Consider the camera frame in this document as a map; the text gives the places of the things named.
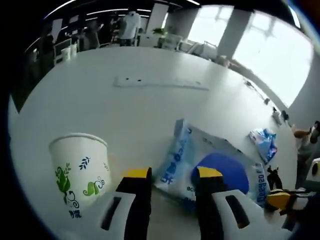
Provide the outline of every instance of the blue lid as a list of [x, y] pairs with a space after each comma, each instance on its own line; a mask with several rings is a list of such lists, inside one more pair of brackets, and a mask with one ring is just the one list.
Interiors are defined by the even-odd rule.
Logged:
[[245, 168], [237, 160], [220, 152], [213, 152], [202, 159], [192, 170], [191, 181], [197, 182], [197, 167], [216, 169], [223, 175], [223, 181], [228, 190], [238, 189], [244, 194], [249, 191], [249, 180]]

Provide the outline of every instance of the person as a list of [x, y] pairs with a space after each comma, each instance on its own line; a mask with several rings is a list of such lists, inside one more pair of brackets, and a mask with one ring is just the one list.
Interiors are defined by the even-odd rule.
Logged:
[[98, 38], [100, 40], [100, 44], [106, 44], [111, 42], [111, 39], [112, 39], [111, 28], [112, 28], [111, 18], [107, 16], [103, 19], [103, 25], [98, 31]]
[[129, 8], [129, 13], [125, 15], [120, 24], [119, 39], [120, 46], [131, 46], [133, 40], [138, 36], [141, 25], [141, 17], [134, 8]]
[[307, 160], [312, 156], [317, 146], [320, 136], [320, 122], [315, 121], [314, 126], [307, 131], [297, 129], [293, 135], [301, 140], [297, 149], [298, 162], [296, 170], [296, 187], [300, 187], [299, 185], [304, 181], [308, 172]]
[[91, 20], [87, 23], [87, 30], [85, 31], [85, 37], [89, 43], [89, 50], [99, 48], [98, 40], [98, 25], [96, 20]]

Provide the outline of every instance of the potted plant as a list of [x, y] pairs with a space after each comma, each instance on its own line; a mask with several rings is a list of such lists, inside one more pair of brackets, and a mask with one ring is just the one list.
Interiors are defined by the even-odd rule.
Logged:
[[161, 28], [161, 27], [157, 27], [157, 28], [153, 29], [152, 31], [153, 31], [153, 34], [159, 35], [158, 44], [157, 44], [157, 46], [155, 46], [155, 48], [159, 48], [159, 49], [162, 48], [162, 45], [165, 41], [165, 37], [168, 32], [164, 28]]

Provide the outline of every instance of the plastic bag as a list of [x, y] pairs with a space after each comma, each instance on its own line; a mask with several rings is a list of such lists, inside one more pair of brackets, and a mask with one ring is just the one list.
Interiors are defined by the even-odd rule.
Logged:
[[268, 164], [276, 155], [276, 134], [267, 128], [257, 128], [249, 133], [250, 139], [254, 142], [258, 152], [265, 164]]
[[267, 186], [264, 185], [266, 177], [262, 165], [260, 163], [256, 165], [255, 161], [235, 148], [226, 139], [209, 135], [188, 124], [184, 119], [177, 120], [175, 123], [174, 140], [164, 163], [154, 172], [153, 184], [188, 212], [193, 212], [195, 210], [196, 188], [192, 183], [192, 172], [195, 166], [214, 152], [228, 155], [241, 163], [248, 178], [248, 196], [262, 206], [260, 193], [263, 187], [265, 193], [268, 192], [269, 187], [268, 182], [266, 182]]
[[263, 208], [266, 197], [270, 193], [270, 186], [261, 163], [256, 163], [252, 166], [252, 170], [249, 177], [252, 187], [247, 196]]

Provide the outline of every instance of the cup rim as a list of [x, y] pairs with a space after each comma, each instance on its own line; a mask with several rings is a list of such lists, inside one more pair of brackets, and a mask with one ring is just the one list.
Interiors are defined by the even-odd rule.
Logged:
[[67, 46], [67, 47], [61, 49], [61, 52], [64, 51], [64, 50], [68, 50], [68, 49], [71, 49], [70, 46]]
[[71, 132], [66, 135], [59, 136], [59, 137], [55, 138], [54, 140], [52, 140], [49, 144], [49, 149], [51, 149], [52, 145], [55, 144], [56, 142], [58, 142], [62, 139], [68, 139], [68, 138], [88, 138], [88, 139], [96, 140], [96, 141], [102, 143], [103, 145], [105, 145], [106, 147], [108, 147], [107, 143], [104, 140], [102, 140], [100, 137], [97, 137], [97, 136], [94, 136], [94, 135], [91, 135], [88, 133]]

